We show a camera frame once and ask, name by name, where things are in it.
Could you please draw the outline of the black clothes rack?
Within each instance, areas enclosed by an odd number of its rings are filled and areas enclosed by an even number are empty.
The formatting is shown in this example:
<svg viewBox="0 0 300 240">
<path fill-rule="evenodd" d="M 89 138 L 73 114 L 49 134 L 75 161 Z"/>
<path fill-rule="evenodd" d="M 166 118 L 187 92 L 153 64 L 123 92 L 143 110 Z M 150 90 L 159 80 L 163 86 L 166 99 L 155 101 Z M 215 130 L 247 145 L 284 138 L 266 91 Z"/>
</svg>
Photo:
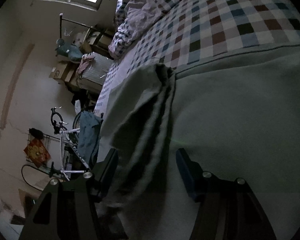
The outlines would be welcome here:
<svg viewBox="0 0 300 240">
<path fill-rule="evenodd" d="M 71 20 L 60 13 L 58 16 L 58 38 L 71 39 L 74 43 L 83 43 L 91 34 L 97 31 L 93 26 Z"/>
</svg>

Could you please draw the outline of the cardboard boxes pile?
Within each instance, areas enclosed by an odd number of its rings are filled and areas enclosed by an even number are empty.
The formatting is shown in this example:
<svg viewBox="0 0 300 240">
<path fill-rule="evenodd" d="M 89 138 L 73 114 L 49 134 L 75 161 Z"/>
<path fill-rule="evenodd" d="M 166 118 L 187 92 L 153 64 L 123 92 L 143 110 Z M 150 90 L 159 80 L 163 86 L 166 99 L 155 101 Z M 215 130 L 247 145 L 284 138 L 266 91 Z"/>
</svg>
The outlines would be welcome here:
<svg viewBox="0 0 300 240">
<path fill-rule="evenodd" d="M 76 76 L 76 70 L 80 62 L 72 62 L 67 57 L 56 54 L 58 63 L 51 70 L 49 77 L 65 85 L 70 91 L 84 89 L 99 93 L 113 62 L 113 58 L 108 51 L 108 46 L 114 36 L 113 30 L 98 26 L 94 26 L 94 28 L 97 31 L 91 34 L 83 43 L 74 43 L 71 39 L 63 39 L 65 42 L 78 47 L 83 55 L 89 53 L 95 55 L 93 63 L 80 76 Z"/>
</svg>

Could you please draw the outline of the teal bag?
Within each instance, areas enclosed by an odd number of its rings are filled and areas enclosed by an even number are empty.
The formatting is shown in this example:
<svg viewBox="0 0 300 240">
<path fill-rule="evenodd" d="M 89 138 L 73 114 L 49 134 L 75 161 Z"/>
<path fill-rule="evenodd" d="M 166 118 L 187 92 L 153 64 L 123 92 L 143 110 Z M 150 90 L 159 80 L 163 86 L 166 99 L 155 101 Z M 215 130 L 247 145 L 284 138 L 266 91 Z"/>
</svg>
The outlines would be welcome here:
<svg viewBox="0 0 300 240">
<path fill-rule="evenodd" d="M 65 42 L 62 38 L 56 41 L 57 48 L 55 49 L 57 55 L 67 57 L 72 62 L 81 62 L 83 54 L 73 44 Z"/>
</svg>

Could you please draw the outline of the green fleece garment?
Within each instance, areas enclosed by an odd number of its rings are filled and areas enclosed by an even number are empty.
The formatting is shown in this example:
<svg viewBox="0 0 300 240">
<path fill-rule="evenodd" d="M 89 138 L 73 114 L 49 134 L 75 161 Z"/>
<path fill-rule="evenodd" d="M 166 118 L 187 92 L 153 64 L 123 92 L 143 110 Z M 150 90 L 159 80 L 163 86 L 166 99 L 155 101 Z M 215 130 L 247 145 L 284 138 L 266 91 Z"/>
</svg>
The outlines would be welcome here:
<svg viewBox="0 0 300 240">
<path fill-rule="evenodd" d="M 300 239 L 300 44 L 133 71 L 108 99 L 99 158 L 119 163 L 98 214 L 129 239 L 191 239 L 199 203 L 175 155 L 243 178 L 275 239 Z"/>
</svg>

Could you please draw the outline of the checkered crumpled quilt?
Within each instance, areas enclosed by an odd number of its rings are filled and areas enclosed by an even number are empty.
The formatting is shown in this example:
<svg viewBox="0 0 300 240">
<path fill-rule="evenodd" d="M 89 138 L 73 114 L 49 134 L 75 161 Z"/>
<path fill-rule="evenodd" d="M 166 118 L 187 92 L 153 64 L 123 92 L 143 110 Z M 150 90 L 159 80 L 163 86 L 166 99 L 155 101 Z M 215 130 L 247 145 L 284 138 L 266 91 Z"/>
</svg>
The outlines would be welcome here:
<svg viewBox="0 0 300 240">
<path fill-rule="evenodd" d="M 116 31 L 108 46 L 110 56 L 119 59 L 135 40 L 180 1 L 117 0 L 114 16 Z"/>
</svg>

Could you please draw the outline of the white bicycle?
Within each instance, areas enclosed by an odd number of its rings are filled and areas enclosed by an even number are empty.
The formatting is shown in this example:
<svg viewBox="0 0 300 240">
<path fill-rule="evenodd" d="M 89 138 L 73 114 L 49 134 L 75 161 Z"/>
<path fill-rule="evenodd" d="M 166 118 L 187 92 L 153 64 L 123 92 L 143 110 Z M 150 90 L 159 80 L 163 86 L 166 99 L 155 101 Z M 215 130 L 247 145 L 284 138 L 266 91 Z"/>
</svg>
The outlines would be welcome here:
<svg viewBox="0 0 300 240">
<path fill-rule="evenodd" d="M 59 107 L 51 108 L 50 122 L 54 135 L 45 134 L 35 128 L 29 129 L 27 145 L 34 138 L 41 140 L 51 155 L 46 165 L 37 168 L 25 154 L 27 163 L 21 168 L 21 177 L 28 186 L 38 191 L 43 191 L 50 179 L 71 181 L 90 170 L 77 150 L 81 114 L 75 116 L 72 128 L 68 129 L 66 128 L 68 123 L 58 112 L 59 109 Z"/>
</svg>

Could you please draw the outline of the blue cloth on bicycle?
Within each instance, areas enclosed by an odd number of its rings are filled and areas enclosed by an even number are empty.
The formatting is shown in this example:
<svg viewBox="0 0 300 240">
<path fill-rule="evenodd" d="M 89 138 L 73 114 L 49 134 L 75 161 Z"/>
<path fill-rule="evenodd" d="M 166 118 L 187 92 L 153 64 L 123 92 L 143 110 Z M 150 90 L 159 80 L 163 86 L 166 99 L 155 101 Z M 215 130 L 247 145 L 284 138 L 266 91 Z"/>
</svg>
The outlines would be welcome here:
<svg viewBox="0 0 300 240">
<path fill-rule="evenodd" d="M 103 119 L 94 113 L 83 111 L 80 119 L 80 132 L 78 136 L 77 150 L 83 160 L 93 167 L 96 163 L 99 143 L 100 130 Z"/>
</svg>

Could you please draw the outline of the pink cloth on box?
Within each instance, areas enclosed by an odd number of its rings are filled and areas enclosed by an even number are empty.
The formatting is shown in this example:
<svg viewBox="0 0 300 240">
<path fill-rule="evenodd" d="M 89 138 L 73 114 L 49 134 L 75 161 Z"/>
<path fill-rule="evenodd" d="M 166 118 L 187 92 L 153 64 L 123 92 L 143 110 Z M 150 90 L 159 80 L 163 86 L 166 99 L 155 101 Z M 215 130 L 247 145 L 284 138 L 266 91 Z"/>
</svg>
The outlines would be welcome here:
<svg viewBox="0 0 300 240">
<path fill-rule="evenodd" d="M 78 67 L 77 70 L 76 70 L 76 76 L 80 76 L 80 75 L 84 72 L 84 70 L 85 70 L 90 64 L 93 63 L 94 59 L 95 59 L 94 53 L 84 54 L 84 55 L 82 56 L 80 65 L 79 65 L 79 67 Z"/>
</svg>

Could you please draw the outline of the red paper decoration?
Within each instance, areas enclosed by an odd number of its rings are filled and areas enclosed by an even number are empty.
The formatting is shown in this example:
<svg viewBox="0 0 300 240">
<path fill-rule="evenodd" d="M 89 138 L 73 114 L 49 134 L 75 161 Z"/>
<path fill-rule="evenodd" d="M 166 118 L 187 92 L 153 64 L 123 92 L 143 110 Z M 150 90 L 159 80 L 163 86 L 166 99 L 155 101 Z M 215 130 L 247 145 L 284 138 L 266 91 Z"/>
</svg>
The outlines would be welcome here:
<svg viewBox="0 0 300 240">
<path fill-rule="evenodd" d="M 41 140 L 32 139 L 24 149 L 27 157 L 34 163 L 37 168 L 46 165 L 47 161 L 51 159 L 51 155 Z"/>
</svg>

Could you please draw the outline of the checkered bed sheet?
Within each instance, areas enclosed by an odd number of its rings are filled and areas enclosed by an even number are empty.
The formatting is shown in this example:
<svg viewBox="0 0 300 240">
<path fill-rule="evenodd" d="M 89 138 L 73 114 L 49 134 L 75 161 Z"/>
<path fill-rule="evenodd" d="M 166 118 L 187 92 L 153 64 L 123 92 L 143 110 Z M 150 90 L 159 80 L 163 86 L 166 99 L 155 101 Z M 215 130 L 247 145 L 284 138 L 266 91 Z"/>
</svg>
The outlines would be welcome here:
<svg viewBox="0 0 300 240">
<path fill-rule="evenodd" d="M 300 14 L 289 0 L 182 0 L 115 61 L 94 112 L 133 70 L 152 63 L 177 68 L 233 50 L 300 44 Z"/>
</svg>

